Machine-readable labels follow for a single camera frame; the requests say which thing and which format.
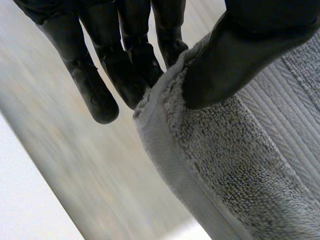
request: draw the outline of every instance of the hand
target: hand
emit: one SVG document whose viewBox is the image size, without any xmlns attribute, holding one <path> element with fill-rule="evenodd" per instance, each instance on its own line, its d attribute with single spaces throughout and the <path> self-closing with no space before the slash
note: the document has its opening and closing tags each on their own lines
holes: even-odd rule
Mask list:
<svg viewBox="0 0 320 240">
<path fill-rule="evenodd" d="M 226 13 L 187 70 L 187 107 L 199 109 L 234 95 L 266 65 L 319 29 L 318 0 L 225 0 Z"/>
<path fill-rule="evenodd" d="M 163 74 L 148 42 L 150 0 L 15 2 L 54 45 L 91 115 L 101 124 L 115 120 L 119 107 L 94 66 L 79 19 L 103 69 L 131 109 Z M 152 0 L 158 44 L 167 67 L 188 48 L 181 37 L 185 4 L 185 0 Z"/>
</svg>

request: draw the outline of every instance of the terry cloth texture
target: terry cloth texture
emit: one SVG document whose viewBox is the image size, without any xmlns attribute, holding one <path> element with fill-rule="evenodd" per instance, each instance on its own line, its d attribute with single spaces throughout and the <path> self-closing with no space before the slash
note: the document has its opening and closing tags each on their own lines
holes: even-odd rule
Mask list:
<svg viewBox="0 0 320 240">
<path fill-rule="evenodd" d="M 181 86 L 209 37 L 138 105 L 145 150 L 212 239 L 320 240 L 320 32 L 230 99 L 190 110 Z"/>
</svg>

